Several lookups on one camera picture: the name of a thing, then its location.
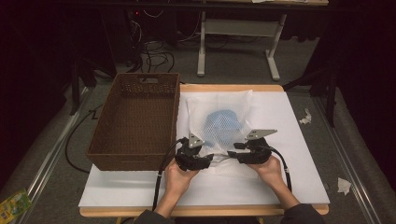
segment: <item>white sheet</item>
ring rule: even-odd
[[[186,99],[212,92],[182,92],[177,138],[188,136]],[[293,193],[301,203],[330,203],[285,92],[253,92],[247,120],[253,129],[277,129],[265,137],[285,158]],[[80,207],[152,206],[156,172],[102,172],[92,167]],[[160,197],[163,194],[163,182]],[[279,204],[259,179],[201,172],[178,205]]]

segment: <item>person's left hand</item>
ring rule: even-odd
[[[183,171],[178,167],[175,159],[165,168],[166,191],[165,193],[180,198],[189,188],[190,182],[199,171]]]

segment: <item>basket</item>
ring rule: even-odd
[[[179,98],[179,74],[118,74],[87,157],[101,171],[158,170],[176,141]]]

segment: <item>dark sleeve cuff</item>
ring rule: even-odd
[[[323,217],[311,204],[300,203],[285,211],[281,224],[324,224]]]
[[[171,224],[174,223],[170,218],[164,218],[158,213],[146,210],[136,218],[134,224]]]

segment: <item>human hand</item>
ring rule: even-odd
[[[248,167],[257,172],[260,179],[271,188],[284,185],[280,161],[274,156],[270,156],[268,161],[263,164],[248,164]]]
[[[189,188],[190,182],[193,177],[195,177],[199,171],[188,171],[185,172],[178,167],[175,159],[165,168],[165,178],[166,178],[166,191],[165,193],[172,194],[177,197],[181,197]]]

